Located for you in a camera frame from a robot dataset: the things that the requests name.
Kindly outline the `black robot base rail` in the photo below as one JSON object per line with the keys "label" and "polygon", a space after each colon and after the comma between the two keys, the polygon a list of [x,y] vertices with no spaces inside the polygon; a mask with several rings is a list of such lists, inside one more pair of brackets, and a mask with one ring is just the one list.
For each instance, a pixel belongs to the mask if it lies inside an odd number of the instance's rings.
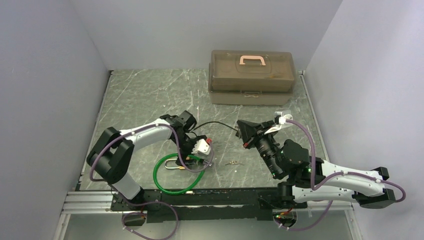
{"label": "black robot base rail", "polygon": [[147,206],[130,205],[118,194],[113,194],[110,209],[113,212],[143,211],[147,223],[162,223],[175,219],[271,221],[279,210],[307,208],[307,203],[290,202],[282,194],[277,187],[200,188],[179,195],[146,189],[143,197],[149,203]]}

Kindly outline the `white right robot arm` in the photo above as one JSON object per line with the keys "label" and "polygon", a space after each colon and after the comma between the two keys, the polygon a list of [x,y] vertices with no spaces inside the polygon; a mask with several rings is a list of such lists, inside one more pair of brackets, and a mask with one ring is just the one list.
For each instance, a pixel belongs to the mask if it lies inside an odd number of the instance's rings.
{"label": "white right robot arm", "polygon": [[[276,203],[287,208],[309,201],[357,202],[366,209],[383,209],[399,202],[388,188],[385,167],[355,170],[320,159],[316,156],[313,138],[300,123],[281,116],[276,122],[255,123],[238,120],[239,137],[245,149],[255,148],[275,180],[280,180],[275,194]],[[291,139],[279,144],[274,136],[288,125],[299,127],[307,136],[310,148]]]}

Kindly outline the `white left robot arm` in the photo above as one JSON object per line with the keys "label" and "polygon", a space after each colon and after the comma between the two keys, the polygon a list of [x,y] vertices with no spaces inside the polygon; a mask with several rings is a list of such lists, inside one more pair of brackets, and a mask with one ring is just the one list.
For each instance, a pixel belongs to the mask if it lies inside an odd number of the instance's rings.
{"label": "white left robot arm", "polygon": [[145,201],[145,191],[128,172],[133,153],[156,142],[171,140],[176,145],[177,161],[182,167],[188,168],[198,158],[206,169],[214,152],[205,135],[189,136],[196,124],[196,118],[185,110],[180,115],[162,115],[135,128],[107,128],[86,158],[90,180],[106,182],[123,195],[123,202],[129,209],[139,209]]}

